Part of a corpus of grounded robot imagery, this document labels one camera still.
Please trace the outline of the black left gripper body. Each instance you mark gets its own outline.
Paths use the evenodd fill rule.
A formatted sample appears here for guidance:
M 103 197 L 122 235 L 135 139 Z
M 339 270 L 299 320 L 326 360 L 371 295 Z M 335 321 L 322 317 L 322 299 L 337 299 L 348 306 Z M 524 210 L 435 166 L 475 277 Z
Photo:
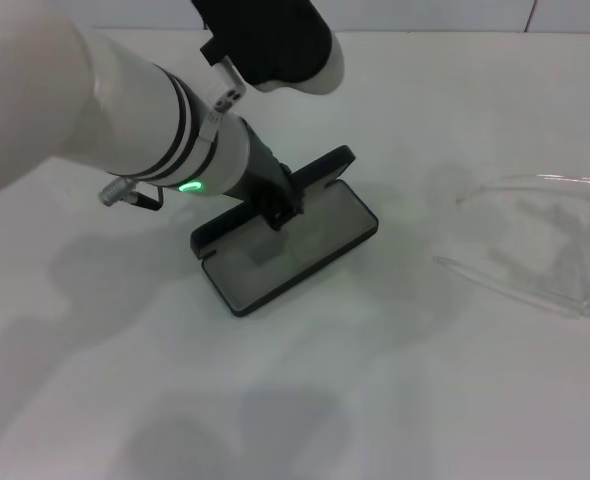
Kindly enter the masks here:
M 292 172 L 260 140 L 246 120 L 248 162 L 240 180 L 225 195 L 249 203 L 262 216 L 297 216 L 303 213 L 303 193 Z

